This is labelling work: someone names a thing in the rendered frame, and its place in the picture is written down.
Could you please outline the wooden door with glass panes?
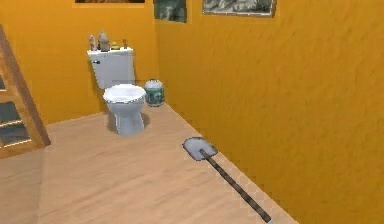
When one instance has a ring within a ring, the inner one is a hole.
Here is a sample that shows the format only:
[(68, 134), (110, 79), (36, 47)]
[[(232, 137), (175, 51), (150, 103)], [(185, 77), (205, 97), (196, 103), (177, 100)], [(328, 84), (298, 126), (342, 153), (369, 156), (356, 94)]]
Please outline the wooden door with glass panes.
[(0, 159), (51, 144), (0, 24)]

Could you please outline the dark green wall picture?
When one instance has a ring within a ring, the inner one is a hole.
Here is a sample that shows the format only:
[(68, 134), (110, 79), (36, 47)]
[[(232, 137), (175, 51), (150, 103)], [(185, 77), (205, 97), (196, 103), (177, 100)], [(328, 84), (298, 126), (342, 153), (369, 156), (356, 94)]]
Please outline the dark green wall picture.
[(154, 0), (154, 16), (160, 20), (186, 23), (186, 0)]

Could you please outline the grey framed wall picture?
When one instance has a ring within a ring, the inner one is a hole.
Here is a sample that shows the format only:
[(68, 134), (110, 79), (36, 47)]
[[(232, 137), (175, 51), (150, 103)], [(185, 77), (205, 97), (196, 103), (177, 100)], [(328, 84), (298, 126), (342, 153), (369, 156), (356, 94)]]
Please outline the grey framed wall picture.
[(202, 13), (273, 18), (277, 0), (202, 0)]

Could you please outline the dark framed wall picture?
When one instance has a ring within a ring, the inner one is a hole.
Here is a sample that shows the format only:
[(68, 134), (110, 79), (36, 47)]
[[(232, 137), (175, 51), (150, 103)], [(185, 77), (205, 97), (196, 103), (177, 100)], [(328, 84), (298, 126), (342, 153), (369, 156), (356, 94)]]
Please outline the dark framed wall picture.
[(112, 3), (112, 4), (142, 4), (146, 0), (74, 0), (75, 3), (84, 3), (84, 4), (99, 4), (99, 3)]

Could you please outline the white toilet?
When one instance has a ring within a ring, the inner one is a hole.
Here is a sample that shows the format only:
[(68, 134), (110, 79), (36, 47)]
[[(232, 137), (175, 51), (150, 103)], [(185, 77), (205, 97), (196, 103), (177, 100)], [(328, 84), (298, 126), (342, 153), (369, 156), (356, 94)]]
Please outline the white toilet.
[(130, 47), (118, 50), (87, 51), (103, 100), (115, 117), (119, 135), (132, 136), (144, 130), (141, 111), (146, 91), (136, 84), (134, 50)]

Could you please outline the green and white trash can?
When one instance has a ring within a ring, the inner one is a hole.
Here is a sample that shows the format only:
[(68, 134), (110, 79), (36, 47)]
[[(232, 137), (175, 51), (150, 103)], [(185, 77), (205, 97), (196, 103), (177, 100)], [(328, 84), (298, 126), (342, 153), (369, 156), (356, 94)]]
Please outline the green and white trash can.
[(144, 89), (146, 91), (146, 103), (148, 106), (158, 107), (164, 103), (164, 87), (160, 80), (148, 80), (144, 85)]

